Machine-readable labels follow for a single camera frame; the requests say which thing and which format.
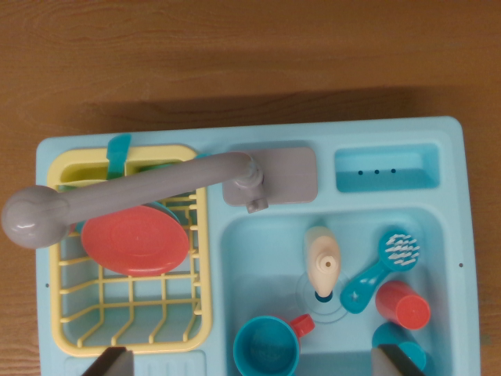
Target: wood grain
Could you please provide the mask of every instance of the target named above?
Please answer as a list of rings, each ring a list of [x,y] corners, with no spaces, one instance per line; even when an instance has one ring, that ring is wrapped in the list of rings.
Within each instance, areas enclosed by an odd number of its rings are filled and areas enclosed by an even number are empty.
[[[2,2],[0,202],[52,136],[452,115],[498,375],[500,62],[496,2]],[[39,374],[34,254],[0,245],[0,374]]]

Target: blue cup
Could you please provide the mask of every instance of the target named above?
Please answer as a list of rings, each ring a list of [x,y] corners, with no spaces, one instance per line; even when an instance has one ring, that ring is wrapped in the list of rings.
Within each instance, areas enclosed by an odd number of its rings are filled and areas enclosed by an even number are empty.
[[[315,324],[303,315],[290,324],[260,316],[247,321],[233,344],[233,358],[243,376],[293,376],[299,361],[299,338]]]
[[[423,348],[417,344],[409,331],[397,324],[385,323],[376,329],[373,347],[379,345],[397,345],[420,370],[426,367],[427,357]]]

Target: mug handle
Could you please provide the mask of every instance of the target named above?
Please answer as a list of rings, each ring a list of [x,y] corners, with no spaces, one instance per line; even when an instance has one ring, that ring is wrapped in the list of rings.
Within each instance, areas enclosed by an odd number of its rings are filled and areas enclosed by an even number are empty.
[[[297,338],[304,337],[310,331],[315,329],[315,322],[312,317],[308,314],[301,315],[290,322],[294,333],[297,335]]]

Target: soap pump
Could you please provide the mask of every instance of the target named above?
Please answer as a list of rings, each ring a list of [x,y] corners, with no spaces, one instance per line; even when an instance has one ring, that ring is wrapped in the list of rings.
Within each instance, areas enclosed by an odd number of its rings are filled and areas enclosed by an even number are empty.
[[[317,299],[328,302],[341,272],[341,252],[329,229],[317,226],[306,232],[305,261]]]

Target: light blue sink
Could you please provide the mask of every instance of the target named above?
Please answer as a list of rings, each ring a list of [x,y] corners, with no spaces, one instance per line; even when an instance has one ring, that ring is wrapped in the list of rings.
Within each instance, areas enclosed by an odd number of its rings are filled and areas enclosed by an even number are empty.
[[[105,147],[111,135],[49,139],[38,149],[37,183],[64,151]],[[377,260],[377,242],[398,225],[420,240],[418,264],[392,274],[430,303],[430,323],[414,334],[428,354],[427,376],[479,376],[478,298],[467,170],[459,124],[450,117],[134,134],[133,146],[183,144],[199,153],[289,146],[315,151],[319,194],[311,203],[275,205],[248,215],[209,187],[213,325],[195,351],[136,355],[139,376],[237,376],[236,332],[252,317],[290,320],[310,313],[316,329],[301,339],[297,376],[368,376],[373,332],[384,319],[373,301],[346,313],[337,294]],[[341,247],[340,282],[316,301],[305,276],[304,235],[326,226]],[[46,250],[37,253],[42,375],[79,375],[93,359],[72,358],[50,334]]]

